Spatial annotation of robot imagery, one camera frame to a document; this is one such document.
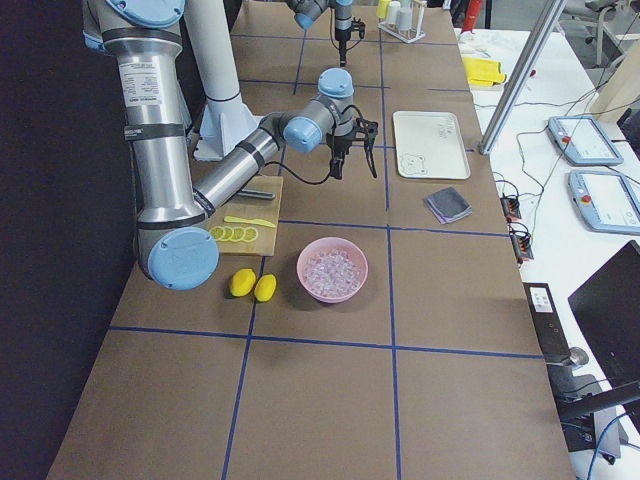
pink bowl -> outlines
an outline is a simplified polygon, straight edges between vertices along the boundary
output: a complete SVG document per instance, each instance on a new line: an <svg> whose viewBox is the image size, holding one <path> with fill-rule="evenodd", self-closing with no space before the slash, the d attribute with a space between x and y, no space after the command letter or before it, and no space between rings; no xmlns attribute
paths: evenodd
<svg viewBox="0 0 640 480"><path fill-rule="evenodd" d="M360 286L355 289L353 292L342 296L342 297L323 297L318 295L310 290L309 285L304 280L304 267L309 261L311 257L320 252L330 252L333 249L344 250L349 255L349 260L353 262L353 264L360 269ZM296 266L298 271L298 279L302 286L309 292L316 300L320 300L325 303L339 303L348 300L353 297L358 290L362 288L365 280L367 279L367 273L369 272L369 265L367 264L367 257L364 256L362 250L360 250L355 244L351 243L349 240L345 240L344 238L338 237L325 237L320 238L314 242L311 242L307 245L302 252L300 252L300 256L298 257L298 264Z"/></svg>

brown table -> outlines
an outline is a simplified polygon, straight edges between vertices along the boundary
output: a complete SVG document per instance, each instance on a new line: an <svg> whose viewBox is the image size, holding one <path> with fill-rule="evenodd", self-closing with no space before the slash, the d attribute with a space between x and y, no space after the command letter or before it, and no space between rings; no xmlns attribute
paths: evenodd
<svg viewBox="0 0 640 480"><path fill-rule="evenodd" d="M480 128L449 14L429 10L425 39L404 45L380 34L374 8L355 13L367 35L348 70L356 103L381 123L379 178L357 151L342 182L285 174L275 256L223 257L195 290L134 269L50 479L574 478L489 161L474 151ZM255 114L315 93L338 58L328 31L328 15L305 37L283 4L243 6L232 40ZM400 178L396 110L455 113L471 178ZM284 155L308 178L327 160L322 147ZM442 226L422 198L448 185L474 213ZM323 236L369 260L343 304L316 302L295 275L300 250ZM276 274L271 302L229 298L243 267Z"/></svg>

yellow knife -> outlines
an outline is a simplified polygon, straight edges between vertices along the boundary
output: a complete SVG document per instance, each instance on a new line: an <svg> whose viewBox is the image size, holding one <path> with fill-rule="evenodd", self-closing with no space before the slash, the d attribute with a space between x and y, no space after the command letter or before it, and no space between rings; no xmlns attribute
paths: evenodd
<svg viewBox="0 0 640 480"><path fill-rule="evenodd" d="M263 220L262 218L247 219L227 215L224 217L224 221L227 223L248 223L249 225L262 225L263 227L276 228L275 223L271 223L268 220Z"/></svg>

ice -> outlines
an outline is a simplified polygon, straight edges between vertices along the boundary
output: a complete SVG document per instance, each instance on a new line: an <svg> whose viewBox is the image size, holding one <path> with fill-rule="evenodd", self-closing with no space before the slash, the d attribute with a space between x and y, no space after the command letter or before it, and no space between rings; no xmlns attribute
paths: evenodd
<svg viewBox="0 0 640 480"><path fill-rule="evenodd" d="M337 248L312 255L302 272L309 290L326 298L340 298L355 292L360 288L361 274L349 254Z"/></svg>

robotic arm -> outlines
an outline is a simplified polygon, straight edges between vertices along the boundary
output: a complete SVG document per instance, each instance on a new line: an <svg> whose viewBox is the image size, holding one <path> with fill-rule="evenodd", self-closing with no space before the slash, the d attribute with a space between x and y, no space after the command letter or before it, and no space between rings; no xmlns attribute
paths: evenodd
<svg viewBox="0 0 640 480"><path fill-rule="evenodd" d="M222 5L222 0L190 1ZM113 55L120 71L128 121L125 139L132 145L144 202L137 218L138 263L151 279L175 290L194 288L211 276L218 248L206 230L207 218L286 143L307 153L326 135L332 170L337 172L334 165L341 167L349 146L366 140L370 152L377 132L375 122L354 117L358 110L352 105L349 73L330 69L320 76L319 93L302 110L264 117L193 188L175 70L182 49L177 22L183 7L184 0L83 4L87 45ZM235 70L233 57L230 61ZM358 138L358 132L365 136Z"/></svg>
<svg viewBox="0 0 640 480"><path fill-rule="evenodd" d="M304 30L324 13L327 8L333 8L336 13L334 35L338 41L340 66L347 64L347 42L351 40L351 33L358 32L360 40L364 38L365 24L351 16L353 0L287 0L287 6L294 11L295 20Z"/></svg>

